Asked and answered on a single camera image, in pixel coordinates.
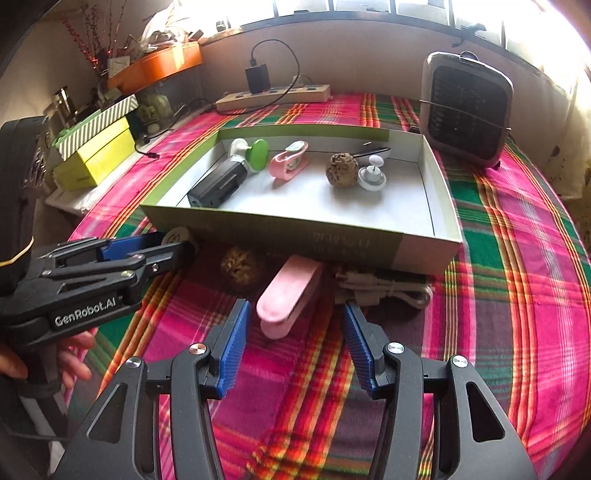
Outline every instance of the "human hand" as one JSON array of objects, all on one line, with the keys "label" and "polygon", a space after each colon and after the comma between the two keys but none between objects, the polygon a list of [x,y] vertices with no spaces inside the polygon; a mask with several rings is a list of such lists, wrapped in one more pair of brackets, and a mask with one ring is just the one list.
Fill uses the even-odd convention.
[{"label": "human hand", "polygon": [[[90,349],[95,345],[95,337],[90,332],[79,333],[73,337],[60,340],[57,344],[57,365],[60,368],[61,382],[66,388],[74,386],[74,377],[90,380],[92,373],[82,363],[70,347]],[[0,343],[0,374],[12,378],[25,379],[28,375],[27,366],[21,358],[6,345]]]}]

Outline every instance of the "pink clip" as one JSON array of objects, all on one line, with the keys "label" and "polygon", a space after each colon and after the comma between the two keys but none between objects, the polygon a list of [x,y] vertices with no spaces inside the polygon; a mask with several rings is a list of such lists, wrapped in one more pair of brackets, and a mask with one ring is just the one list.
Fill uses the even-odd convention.
[{"label": "pink clip", "polygon": [[277,179],[289,181],[308,166],[309,160],[302,155],[308,150],[308,143],[299,140],[292,143],[269,162],[269,173]]},{"label": "pink clip", "polygon": [[297,255],[289,257],[256,304],[266,337],[276,340],[290,332],[314,297],[321,277],[321,263]]}]

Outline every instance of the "wooden power strip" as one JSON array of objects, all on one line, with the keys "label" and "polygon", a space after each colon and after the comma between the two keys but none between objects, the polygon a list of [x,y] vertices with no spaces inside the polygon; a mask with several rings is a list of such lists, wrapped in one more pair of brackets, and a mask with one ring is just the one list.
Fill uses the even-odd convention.
[{"label": "wooden power strip", "polygon": [[[216,102],[218,111],[228,112],[242,108],[253,108],[271,103],[280,97],[288,87],[275,87],[262,93],[231,93]],[[278,103],[321,103],[330,98],[330,85],[307,85],[294,88]]]}]

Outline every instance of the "plaid tablecloth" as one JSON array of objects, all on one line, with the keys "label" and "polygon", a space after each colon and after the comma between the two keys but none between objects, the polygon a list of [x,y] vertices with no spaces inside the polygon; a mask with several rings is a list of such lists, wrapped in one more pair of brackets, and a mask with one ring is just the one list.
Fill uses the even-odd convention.
[{"label": "plaid tablecloth", "polygon": [[[73,238],[149,230],[141,199],[216,129],[287,123],[407,129],[417,121],[408,101],[371,94],[337,94],[327,104],[276,106],[250,116],[200,116],[155,148],[159,160],[140,160]],[[589,260],[564,207],[513,142],[498,170],[440,161],[464,246],[445,275],[433,279],[427,310],[384,301],[367,317],[423,356],[459,353],[473,362],[545,479],[591,416]],[[219,273],[227,247],[204,245],[189,270],[154,280],[140,311],[99,329],[86,356],[93,380],[76,384],[73,419],[83,417],[127,357],[172,357],[224,321],[236,298]],[[211,408],[228,479],[366,477],[384,405],[359,387],[341,315],[330,296],[321,297],[276,342],[264,338],[254,318],[236,387]],[[172,479],[167,398],[160,417],[163,476]],[[432,418],[427,409],[422,479],[429,475]]]}]

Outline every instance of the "orange tray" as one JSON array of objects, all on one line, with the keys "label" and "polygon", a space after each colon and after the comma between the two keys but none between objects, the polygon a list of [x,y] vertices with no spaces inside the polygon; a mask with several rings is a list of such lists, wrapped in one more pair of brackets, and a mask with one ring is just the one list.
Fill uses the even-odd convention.
[{"label": "orange tray", "polygon": [[136,61],[109,79],[108,85],[109,88],[118,88],[124,95],[131,95],[154,82],[202,63],[197,42],[176,45]]}]

